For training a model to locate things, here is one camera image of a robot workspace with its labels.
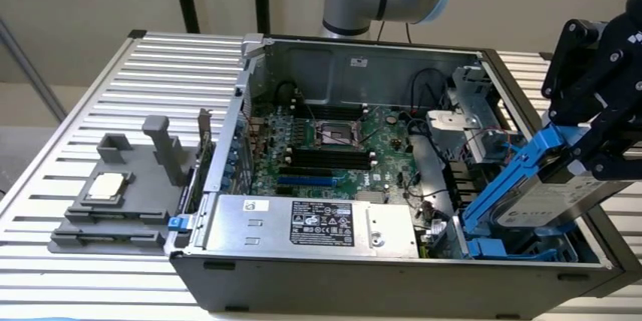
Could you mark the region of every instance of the motherboard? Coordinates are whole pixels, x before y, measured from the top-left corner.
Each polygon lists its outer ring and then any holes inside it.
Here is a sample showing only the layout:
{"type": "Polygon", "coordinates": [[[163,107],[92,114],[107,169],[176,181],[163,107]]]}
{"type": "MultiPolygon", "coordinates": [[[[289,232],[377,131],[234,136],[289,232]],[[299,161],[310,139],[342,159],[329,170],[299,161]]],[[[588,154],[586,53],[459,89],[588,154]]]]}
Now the motherboard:
{"type": "Polygon", "coordinates": [[[405,112],[279,106],[254,117],[254,195],[418,202],[405,112]]]}

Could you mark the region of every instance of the blue latch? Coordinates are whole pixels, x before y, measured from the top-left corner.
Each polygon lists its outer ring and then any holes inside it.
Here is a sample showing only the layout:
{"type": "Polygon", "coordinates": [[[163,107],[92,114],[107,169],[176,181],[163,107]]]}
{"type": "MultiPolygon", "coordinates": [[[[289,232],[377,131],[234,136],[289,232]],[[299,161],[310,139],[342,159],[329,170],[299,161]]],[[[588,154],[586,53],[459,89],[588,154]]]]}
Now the blue latch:
{"type": "Polygon", "coordinates": [[[497,238],[475,238],[467,242],[470,256],[473,258],[501,258],[507,257],[502,240],[497,238]]]}
{"type": "Polygon", "coordinates": [[[190,219],[186,217],[172,217],[168,222],[170,231],[187,232],[190,219]]]}

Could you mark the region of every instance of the slotted metal platform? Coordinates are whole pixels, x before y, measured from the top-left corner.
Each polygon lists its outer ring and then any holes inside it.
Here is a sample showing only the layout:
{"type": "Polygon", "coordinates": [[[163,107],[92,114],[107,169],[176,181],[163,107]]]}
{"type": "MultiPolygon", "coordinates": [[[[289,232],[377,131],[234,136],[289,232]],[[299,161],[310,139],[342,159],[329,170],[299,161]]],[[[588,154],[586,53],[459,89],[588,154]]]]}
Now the slotted metal platform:
{"type": "MultiPolygon", "coordinates": [[[[95,167],[95,146],[106,132],[127,134],[134,144],[150,144],[139,131],[143,119],[163,114],[171,119],[170,133],[195,146],[196,114],[207,108],[216,138],[240,71],[240,43],[240,37],[164,33],[127,39],[0,203],[0,318],[232,318],[210,315],[196,306],[164,257],[52,254],[47,242],[95,167]]],[[[539,87],[547,61],[531,53],[499,55],[542,113],[547,101],[539,87]]],[[[642,183],[606,201],[604,209],[642,258],[642,183]]],[[[251,315],[244,319],[302,318],[251,315]]],[[[577,298],[538,317],[541,321],[641,319],[642,283],[602,299],[577,298]]]]}

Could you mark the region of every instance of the black ram slot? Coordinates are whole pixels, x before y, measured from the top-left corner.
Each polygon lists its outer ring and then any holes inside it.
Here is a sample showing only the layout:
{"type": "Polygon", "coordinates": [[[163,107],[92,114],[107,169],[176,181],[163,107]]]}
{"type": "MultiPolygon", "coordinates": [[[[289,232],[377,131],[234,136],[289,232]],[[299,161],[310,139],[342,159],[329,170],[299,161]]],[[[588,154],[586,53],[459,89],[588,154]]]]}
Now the black ram slot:
{"type": "Polygon", "coordinates": [[[370,170],[370,152],[294,150],[293,167],[370,170]]]}
{"type": "Polygon", "coordinates": [[[333,171],[323,168],[281,167],[279,174],[310,177],[333,177],[333,171]]]}
{"type": "Polygon", "coordinates": [[[309,107],[305,104],[297,106],[297,118],[313,119],[310,114],[313,110],[314,119],[317,120],[359,120],[363,116],[363,110],[361,108],[349,107],[331,107],[327,105],[311,104],[309,107]]]}

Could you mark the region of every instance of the cable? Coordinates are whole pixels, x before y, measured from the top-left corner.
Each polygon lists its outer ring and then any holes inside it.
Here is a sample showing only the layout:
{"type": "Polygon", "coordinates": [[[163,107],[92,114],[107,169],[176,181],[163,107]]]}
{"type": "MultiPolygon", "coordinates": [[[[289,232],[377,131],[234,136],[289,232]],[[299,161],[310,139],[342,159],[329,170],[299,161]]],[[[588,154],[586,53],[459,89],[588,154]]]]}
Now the cable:
{"type": "Polygon", "coordinates": [[[415,206],[414,204],[410,203],[410,199],[407,198],[403,198],[406,200],[406,203],[409,204],[409,207],[413,208],[414,210],[418,209],[418,206],[415,206]]]}
{"type": "MultiPolygon", "coordinates": [[[[434,106],[438,108],[439,105],[442,104],[442,101],[438,99],[437,95],[434,94],[433,88],[430,88],[429,83],[426,83],[426,88],[429,89],[430,97],[433,97],[434,106]]],[[[419,109],[422,109],[422,98],[419,98],[419,102],[418,102],[418,110],[419,109]]]]}
{"type": "Polygon", "coordinates": [[[297,88],[297,91],[299,93],[299,97],[301,97],[301,101],[303,102],[303,105],[309,108],[309,112],[310,112],[310,116],[313,117],[313,121],[317,123],[317,118],[314,117],[314,113],[313,113],[313,107],[310,107],[310,104],[307,104],[305,102],[303,91],[299,89],[299,87],[297,88]]]}
{"type": "Polygon", "coordinates": [[[410,135],[410,128],[411,128],[410,126],[411,126],[413,123],[415,123],[415,122],[429,125],[429,122],[425,121],[422,118],[413,118],[413,119],[410,120],[409,124],[406,125],[406,132],[409,133],[409,135],[410,135]]]}
{"type": "Polygon", "coordinates": [[[277,84],[277,88],[274,89],[274,97],[273,97],[273,103],[274,103],[274,105],[277,105],[277,103],[279,102],[279,90],[281,90],[281,88],[282,88],[286,84],[294,85],[294,89],[298,89],[297,82],[295,82],[294,80],[291,80],[291,79],[282,80],[282,81],[277,84]]]}
{"type": "Polygon", "coordinates": [[[383,26],[386,25],[386,21],[382,22],[382,27],[379,28],[379,34],[378,34],[378,41],[382,39],[382,33],[383,33],[383,26]]]}
{"type": "Polygon", "coordinates": [[[363,137],[363,139],[359,141],[359,144],[362,144],[363,142],[366,142],[366,141],[370,139],[370,137],[373,137],[373,136],[377,134],[377,132],[379,132],[382,129],[385,129],[385,127],[377,128],[377,129],[373,131],[373,133],[370,133],[367,136],[363,137]]]}
{"type": "MultiPolygon", "coordinates": [[[[437,68],[433,68],[433,67],[429,67],[429,68],[423,68],[422,70],[419,70],[415,74],[414,74],[414,77],[413,77],[413,80],[410,82],[410,112],[413,113],[414,112],[414,85],[418,81],[418,78],[419,78],[419,75],[425,72],[425,71],[437,71],[439,73],[439,75],[442,76],[442,79],[446,80],[446,75],[443,74],[442,71],[439,71],[437,68]]],[[[433,93],[433,90],[430,90],[430,94],[433,95],[433,99],[437,99],[437,97],[434,96],[434,93],[433,93]]]]}
{"type": "Polygon", "coordinates": [[[445,188],[445,189],[441,189],[439,191],[434,191],[431,193],[429,193],[427,195],[423,195],[422,197],[426,198],[426,197],[433,197],[434,195],[439,194],[439,193],[443,193],[443,192],[449,192],[449,190],[445,188]]]}
{"type": "Polygon", "coordinates": [[[413,44],[413,39],[410,39],[410,25],[406,23],[406,37],[409,38],[409,44],[413,44]]]}
{"type": "MultiPolygon", "coordinates": [[[[463,142],[462,144],[462,147],[459,148],[459,154],[458,154],[458,160],[462,158],[463,156],[463,152],[465,152],[465,149],[466,149],[466,145],[471,143],[471,141],[479,136],[482,135],[483,133],[489,132],[489,131],[499,131],[499,132],[503,132],[507,136],[507,142],[509,144],[511,144],[511,133],[509,133],[509,131],[506,129],[501,129],[499,127],[486,127],[485,129],[482,129],[479,132],[477,132],[473,137],[470,137],[469,139],[466,139],[466,142],[463,142]]],[[[503,162],[506,163],[507,161],[510,161],[510,158],[511,158],[511,152],[510,150],[507,151],[507,157],[506,159],[503,160],[503,162]]]]}

